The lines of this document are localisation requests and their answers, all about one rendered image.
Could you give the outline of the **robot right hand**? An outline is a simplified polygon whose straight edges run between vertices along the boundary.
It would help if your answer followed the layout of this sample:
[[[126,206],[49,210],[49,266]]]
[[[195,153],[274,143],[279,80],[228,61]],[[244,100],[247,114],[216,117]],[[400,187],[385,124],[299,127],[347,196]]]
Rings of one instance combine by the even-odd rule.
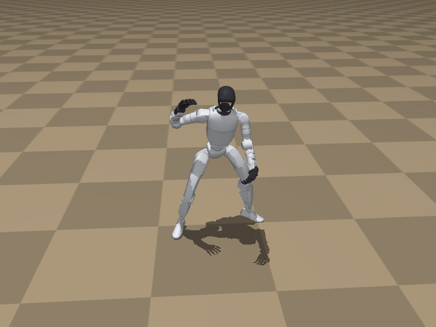
[[[190,105],[196,105],[196,101],[194,99],[185,99],[181,100],[181,102],[178,104],[178,106],[174,109],[174,114],[177,114],[178,112],[185,112],[185,109]]]

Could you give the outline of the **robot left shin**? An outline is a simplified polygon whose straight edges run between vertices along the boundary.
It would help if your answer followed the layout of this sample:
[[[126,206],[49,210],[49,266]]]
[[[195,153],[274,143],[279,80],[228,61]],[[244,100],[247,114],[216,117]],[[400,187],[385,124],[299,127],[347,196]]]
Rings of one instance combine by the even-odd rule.
[[[253,184],[251,183],[250,187],[246,191],[240,190],[240,196],[245,204],[245,210],[247,213],[251,213],[252,210],[252,201],[253,201]]]

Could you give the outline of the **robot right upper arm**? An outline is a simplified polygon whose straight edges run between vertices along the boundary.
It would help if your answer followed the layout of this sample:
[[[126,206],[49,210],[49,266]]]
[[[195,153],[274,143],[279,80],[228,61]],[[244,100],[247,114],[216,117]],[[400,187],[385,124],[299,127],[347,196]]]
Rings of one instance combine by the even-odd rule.
[[[190,114],[186,114],[185,116],[181,117],[180,121],[177,124],[172,124],[172,128],[179,129],[181,128],[181,125],[186,125],[190,123],[205,123],[208,120],[210,114],[209,109],[198,109],[195,112],[192,112]]]

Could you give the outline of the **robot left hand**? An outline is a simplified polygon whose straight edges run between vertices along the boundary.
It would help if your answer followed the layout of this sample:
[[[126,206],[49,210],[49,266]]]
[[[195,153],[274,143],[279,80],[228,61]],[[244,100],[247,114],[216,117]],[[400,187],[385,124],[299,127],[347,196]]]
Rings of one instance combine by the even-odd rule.
[[[244,184],[244,185],[246,185],[246,184],[248,184],[248,183],[254,181],[257,175],[258,175],[258,167],[255,166],[254,169],[251,169],[251,170],[249,171],[249,176],[246,178],[246,181],[243,180],[244,182],[241,181],[241,183]]]

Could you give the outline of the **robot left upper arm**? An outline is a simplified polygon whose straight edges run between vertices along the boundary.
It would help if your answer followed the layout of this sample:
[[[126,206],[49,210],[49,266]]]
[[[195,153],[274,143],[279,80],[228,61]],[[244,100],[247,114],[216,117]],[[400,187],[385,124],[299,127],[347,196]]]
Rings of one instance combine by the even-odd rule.
[[[239,112],[238,113],[238,121],[242,124],[240,126],[241,128],[241,134],[243,137],[243,141],[241,142],[241,146],[243,150],[252,149],[252,143],[250,140],[251,137],[251,128],[250,128],[250,121],[249,116],[247,113]]]

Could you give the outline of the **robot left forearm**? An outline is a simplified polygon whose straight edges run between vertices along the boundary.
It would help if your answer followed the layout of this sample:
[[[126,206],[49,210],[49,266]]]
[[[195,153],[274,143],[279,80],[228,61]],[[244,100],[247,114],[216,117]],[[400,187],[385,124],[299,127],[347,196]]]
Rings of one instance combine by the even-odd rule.
[[[251,141],[251,143],[252,143],[252,141]],[[253,143],[252,143],[252,149],[248,149],[247,151],[245,151],[245,156],[247,158],[247,166],[249,167],[249,170],[254,169],[255,166],[257,166],[257,161],[255,160],[255,152],[254,152],[254,148],[253,148]]]

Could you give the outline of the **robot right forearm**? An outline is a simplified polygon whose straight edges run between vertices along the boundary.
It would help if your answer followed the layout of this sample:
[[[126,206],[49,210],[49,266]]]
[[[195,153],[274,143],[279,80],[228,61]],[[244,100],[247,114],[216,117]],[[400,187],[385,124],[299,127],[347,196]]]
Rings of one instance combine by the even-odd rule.
[[[180,121],[180,117],[183,115],[183,112],[178,112],[177,114],[174,114],[174,110],[171,112],[170,115],[170,122],[173,124],[177,124]]]

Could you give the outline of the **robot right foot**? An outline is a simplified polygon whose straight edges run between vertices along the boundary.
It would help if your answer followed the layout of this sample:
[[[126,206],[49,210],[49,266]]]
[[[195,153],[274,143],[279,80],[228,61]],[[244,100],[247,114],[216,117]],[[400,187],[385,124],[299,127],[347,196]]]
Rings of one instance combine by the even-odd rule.
[[[175,228],[174,228],[173,233],[172,233],[173,238],[177,239],[177,238],[181,237],[181,235],[183,233],[184,225],[185,225],[185,219],[183,220],[182,225],[181,225],[181,221],[179,223],[178,223],[178,221],[176,222]]]

